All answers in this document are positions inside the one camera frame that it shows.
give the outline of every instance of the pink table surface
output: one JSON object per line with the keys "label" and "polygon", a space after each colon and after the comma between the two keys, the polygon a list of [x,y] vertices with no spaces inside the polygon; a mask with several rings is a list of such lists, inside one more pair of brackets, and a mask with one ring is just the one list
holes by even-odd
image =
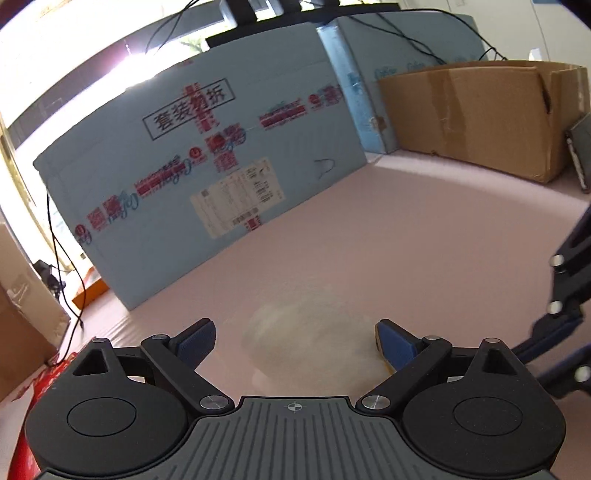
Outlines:
{"label": "pink table surface", "polygon": [[[250,233],[132,312],[109,292],[74,346],[137,345],[201,317],[217,326],[199,373],[241,395],[349,395],[388,375],[374,324],[457,346],[513,346],[545,311],[548,259],[587,201],[567,176],[540,186],[468,164],[398,152]],[[536,360],[543,371],[591,341],[591,323]],[[553,472],[588,477],[591,401],[559,401],[567,439]]]}

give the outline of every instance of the barcode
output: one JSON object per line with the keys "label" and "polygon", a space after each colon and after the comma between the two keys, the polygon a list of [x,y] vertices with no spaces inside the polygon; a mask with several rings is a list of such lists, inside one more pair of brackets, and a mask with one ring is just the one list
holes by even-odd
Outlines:
{"label": "barcode", "polygon": [[273,197],[273,192],[269,190],[268,181],[256,181],[254,182],[254,188],[259,202],[268,202]]}
{"label": "barcode", "polygon": [[242,223],[244,220],[255,216],[258,213],[258,208],[254,207],[251,210],[248,210],[247,212],[243,213],[242,215],[236,217],[234,220],[232,220],[232,226],[238,225],[239,223]]}

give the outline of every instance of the metal screw cap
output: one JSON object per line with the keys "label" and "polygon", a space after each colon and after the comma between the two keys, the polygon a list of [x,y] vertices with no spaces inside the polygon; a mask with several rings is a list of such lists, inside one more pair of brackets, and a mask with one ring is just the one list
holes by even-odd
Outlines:
{"label": "metal screw cap", "polygon": [[562,302],[555,300],[555,301],[551,301],[550,304],[548,305],[548,313],[551,315],[556,315],[557,313],[560,313],[562,311]]}
{"label": "metal screw cap", "polygon": [[591,378],[591,367],[588,365],[578,367],[574,372],[574,381],[578,383],[586,382],[589,378]]}
{"label": "metal screw cap", "polygon": [[564,257],[560,254],[555,255],[553,257],[550,258],[550,266],[551,267],[559,267],[564,263]]}
{"label": "metal screw cap", "polygon": [[201,399],[199,405],[206,410],[221,410],[222,408],[226,408],[229,403],[230,401],[221,395],[208,395]]}
{"label": "metal screw cap", "polygon": [[390,401],[382,395],[369,395],[361,401],[361,404],[370,410],[383,410],[390,405]]}

